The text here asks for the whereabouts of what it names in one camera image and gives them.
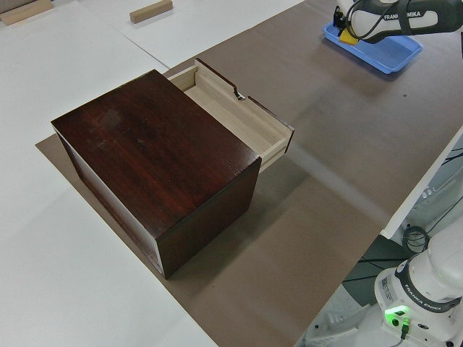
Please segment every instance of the blue plastic container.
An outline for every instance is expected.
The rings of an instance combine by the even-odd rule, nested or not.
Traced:
[[[422,51],[421,43],[408,36],[390,36],[374,45],[359,41],[357,45],[351,46],[339,41],[339,29],[334,27],[332,22],[326,25],[323,31],[331,42],[385,74],[399,71]]]

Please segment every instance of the wooden cabinet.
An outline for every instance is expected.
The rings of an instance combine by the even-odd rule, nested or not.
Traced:
[[[80,178],[170,276],[250,205],[293,129],[204,63],[157,71],[52,121]]]

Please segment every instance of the gray fabric object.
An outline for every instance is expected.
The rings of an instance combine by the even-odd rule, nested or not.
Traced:
[[[10,9],[15,9],[22,5],[29,4],[34,2],[34,0],[3,0],[0,1],[0,13],[9,11]]]

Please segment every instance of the green light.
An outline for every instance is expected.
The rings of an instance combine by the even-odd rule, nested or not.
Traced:
[[[397,307],[393,307],[391,309],[385,310],[384,316],[386,318],[386,321],[392,325],[392,319],[395,318],[396,315],[402,316],[408,311],[409,311],[409,308],[407,306],[401,305],[401,306],[397,306]]]

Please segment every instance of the yellow object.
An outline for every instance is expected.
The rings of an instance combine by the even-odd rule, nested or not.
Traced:
[[[353,38],[347,29],[342,30],[341,36],[339,36],[339,40],[342,43],[347,43],[348,45],[357,45],[359,42],[358,39]]]

